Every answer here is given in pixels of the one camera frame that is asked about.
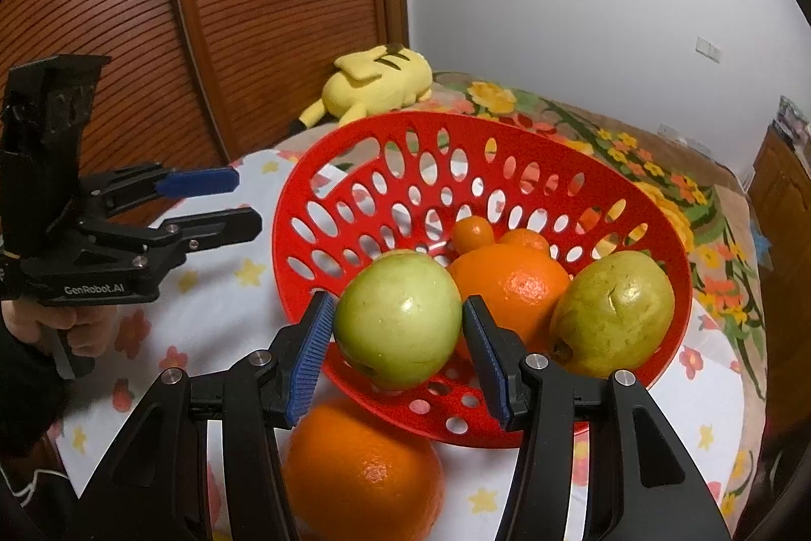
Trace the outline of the person's left hand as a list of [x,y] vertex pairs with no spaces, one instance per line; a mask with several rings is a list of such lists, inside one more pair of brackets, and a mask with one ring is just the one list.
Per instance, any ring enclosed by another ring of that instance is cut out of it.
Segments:
[[74,355],[96,358],[112,343],[116,333],[118,309],[47,308],[30,299],[2,302],[2,316],[12,336],[28,345],[41,341],[44,328],[66,332],[67,344]]

